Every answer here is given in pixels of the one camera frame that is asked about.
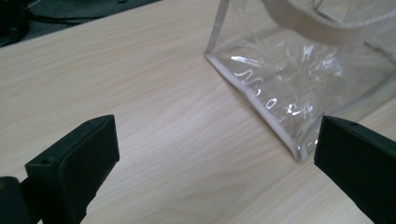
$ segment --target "transparent vinyl bag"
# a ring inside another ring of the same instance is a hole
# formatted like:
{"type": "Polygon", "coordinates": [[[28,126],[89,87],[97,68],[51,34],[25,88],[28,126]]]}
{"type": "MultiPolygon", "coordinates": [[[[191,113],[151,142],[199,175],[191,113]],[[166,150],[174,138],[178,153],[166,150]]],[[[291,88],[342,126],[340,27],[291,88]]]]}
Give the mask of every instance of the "transparent vinyl bag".
{"type": "Polygon", "coordinates": [[[303,161],[396,96],[396,1],[221,0],[205,56],[303,161]]]}

